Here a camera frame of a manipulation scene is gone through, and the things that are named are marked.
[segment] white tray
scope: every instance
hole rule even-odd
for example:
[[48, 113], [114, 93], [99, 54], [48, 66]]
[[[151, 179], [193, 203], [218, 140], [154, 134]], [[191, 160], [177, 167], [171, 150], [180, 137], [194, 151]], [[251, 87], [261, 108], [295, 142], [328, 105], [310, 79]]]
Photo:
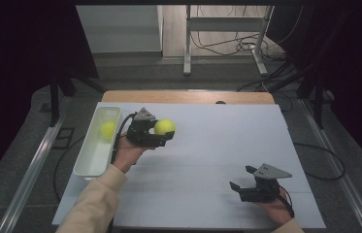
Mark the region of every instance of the white tray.
[[[98, 103], [74, 166], [75, 175], [93, 179], [106, 171], [108, 164], [111, 162], [116, 132], [121, 125], [120, 116], [120, 107], [102, 107]], [[106, 140], [101, 135], [101, 126], [106, 121], [116, 123], [114, 136], [111, 140]]]

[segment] gray floor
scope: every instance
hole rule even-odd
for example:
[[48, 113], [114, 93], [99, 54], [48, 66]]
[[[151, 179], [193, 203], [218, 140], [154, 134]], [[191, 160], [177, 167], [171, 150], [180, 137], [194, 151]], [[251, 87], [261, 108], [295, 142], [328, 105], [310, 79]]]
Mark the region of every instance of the gray floor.
[[[192, 63], [192, 76], [186, 78], [181, 72], [181, 59], [96, 56], [101, 79], [95, 82], [106, 89], [235, 91], [242, 84], [261, 79], [251, 57], [193, 58]], [[277, 62], [269, 62], [267, 67], [273, 71], [279, 65]], [[74, 81], [74, 83], [78, 92], [62, 125], [64, 128], [75, 128], [73, 142], [84, 136], [96, 103], [102, 98], [102, 93], [79, 81]], [[317, 145], [318, 140], [296, 98], [297, 86], [297, 83], [293, 83], [281, 89], [280, 92], [274, 94], [275, 100], [282, 109], [293, 142]], [[48, 129], [50, 113], [45, 111], [43, 106], [49, 103], [49, 89], [45, 87], [36, 91], [31, 101], [32, 108], [29, 115], [0, 163], [0, 220]], [[335, 152], [346, 164], [347, 175], [362, 197], [362, 149], [331, 113], [330, 104], [326, 104], [323, 110], [324, 131]], [[61, 147], [65, 145], [65, 142], [59, 140], [55, 142], [55, 145]], [[14, 232], [53, 232], [55, 230], [55, 227], [50, 225], [58, 205], [53, 180], [56, 181], [56, 189], [61, 194], [68, 182], [81, 145], [82, 141], [79, 141], [69, 150], [51, 150]], [[305, 171], [321, 176], [333, 175], [325, 153], [303, 147], [296, 147], [296, 150]], [[54, 174], [59, 160], [57, 173]], [[327, 229], [307, 229], [306, 232], [362, 232], [339, 182], [323, 182], [313, 178], [309, 178], [309, 182]]]

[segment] tennis ball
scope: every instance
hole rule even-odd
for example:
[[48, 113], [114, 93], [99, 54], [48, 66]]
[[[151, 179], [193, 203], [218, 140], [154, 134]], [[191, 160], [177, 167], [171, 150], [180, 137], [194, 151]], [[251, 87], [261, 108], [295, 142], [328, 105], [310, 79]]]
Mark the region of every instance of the tennis ball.
[[158, 135], [165, 135], [167, 132], [175, 132], [175, 124], [168, 118], [163, 118], [157, 121], [154, 125], [154, 133]]
[[116, 123], [107, 121], [101, 126], [101, 134], [105, 139], [112, 139], [115, 133]]

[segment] beige sleeve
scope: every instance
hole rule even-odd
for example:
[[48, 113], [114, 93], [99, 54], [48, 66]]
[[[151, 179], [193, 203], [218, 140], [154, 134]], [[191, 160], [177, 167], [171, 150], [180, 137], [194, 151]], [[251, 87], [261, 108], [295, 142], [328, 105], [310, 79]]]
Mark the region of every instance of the beige sleeve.
[[295, 218], [291, 219], [285, 225], [281, 226], [280, 228], [276, 229], [272, 233], [303, 233], [301, 226], [295, 220]]
[[82, 191], [56, 232], [106, 232], [117, 210], [117, 195], [126, 180], [120, 170], [110, 165]]

